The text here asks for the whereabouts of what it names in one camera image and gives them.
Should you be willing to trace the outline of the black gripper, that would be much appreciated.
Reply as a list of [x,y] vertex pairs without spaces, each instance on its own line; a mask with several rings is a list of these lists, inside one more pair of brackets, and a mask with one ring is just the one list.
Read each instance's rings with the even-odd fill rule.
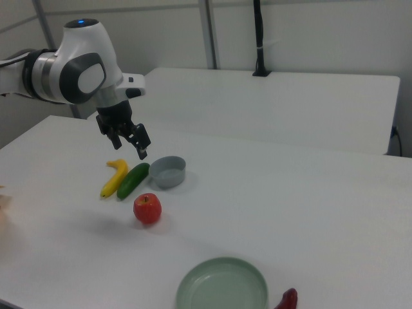
[[97,108],[97,113],[96,119],[100,132],[109,138],[115,150],[122,146],[118,135],[121,132],[136,149],[139,159],[143,160],[147,157],[147,148],[151,140],[143,124],[134,125],[132,122],[132,109],[128,100],[110,107]]

